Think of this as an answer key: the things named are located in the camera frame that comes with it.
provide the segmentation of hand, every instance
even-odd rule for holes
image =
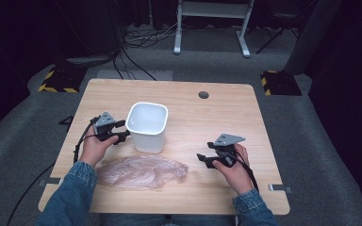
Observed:
[[[93,168],[104,157],[107,148],[119,139],[118,136],[113,136],[105,141],[100,141],[94,134],[91,126],[85,135],[83,151],[79,159],[80,162],[85,162]]]
[[[234,144],[234,146],[237,152],[240,154],[240,156],[242,156],[243,160],[249,166],[248,153],[246,152],[246,148],[237,143]],[[238,154],[237,156],[238,159],[242,161],[242,158]],[[221,162],[214,160],[213,166],[224,175],[228,184],[239,195],[254,189],[248,172],[243,168],[243,166],[239,162],[237,162],[232,168],[228,168],[225,165],[223,165]]]

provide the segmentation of denim jacket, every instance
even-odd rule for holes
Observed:
[[[52,195],[36,225],[85,225],[96,186],[95,170],[76,162]],[[233,199],[241,225],[278,225],[272,211],[254,189]]]

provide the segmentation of table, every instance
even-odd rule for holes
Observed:
[[[208,93],[207,99],[199,93]],[[231,199],[236,196],[222,174],[207,169],[197,153],[215,156],[207,142],[222,134],[246,137],[240,144],[248,149],[251,168],[260,194],[275,215],[289,211],[285,191],[269,191],[268,184],[282,184],[266,127],[252,86],[163,81],[92,79],[74,115],[72,126],[51,173],[63,178],[73,165],[74,146],[90,119],[108,111],[116,120],[125,120],[136,102],[158,103],[168,107],[169,118],[163,157],[189,166],[182,183],[171,181],[155,190],[124,190],[98,185],[90,211],[94,213],[160,213],[160,214],[236,214]],[[132,137],[118,146],[111,146],[105,165],[135,154]],[[48,184],[42,194],[42,211],[58,185]]]
[[[175,34],[174,53],[181,53],[182,38],[182,16],[201,16],[201,17],[222,17],[243,19],[242,29],[237,31],[237,38],[240,48],[245,57],[250,57],[248,46],[245,41],[246,27],[251,17],[252,8],[255,0],[249,0],[248,4],[225,4],[210,2],[189,2],[178,0],[177,8],[177,31]]]

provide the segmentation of silver metal part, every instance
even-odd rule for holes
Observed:
[[[286,193],[292,193],[292,188],[290,186],[284,186],[284,185],[273,185],[269,184],[269,190],[270,191],[280,191],[283,190]]]
[[[244,141],[245,137],[238,137],[234,135],[221,134],[215,142],[213,142],[214,146],[227,146],[230,144],[235,144],[241,141]]]
[[[95,124],[102,126],[106,124],[112,124],[113,122],[116,122],[116,120],[111,117],[111,115],[107,113],[107,111],[105,111]]]
[[[225,161],[227,161],[229,166],[232,166],[232,161],[231,161],[231,159],[229,157],[226,157]]]
[[[112,124],[114,122],[116,122],[116,120],[113,117],[111,117],[111,115],[109,113],[107,113],[107,111],[105,111],[102,114],[102,116],[99,117],[99,120],[93,125],[93,130],[95,131],[95,135],[99,134],[97,127],[107,125],[107,124]]]
[[[40,180],[38,186],[46,186],[47,184],[61,185],[62,181],[63,181],[62,178],[50,177],[46,180]]]

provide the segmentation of clear plastic bag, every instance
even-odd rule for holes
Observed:
[[[188,166],[160,155],[135,155],[99,168],[98,183],[126,189],[155,189],[176,179],[182,181]]]

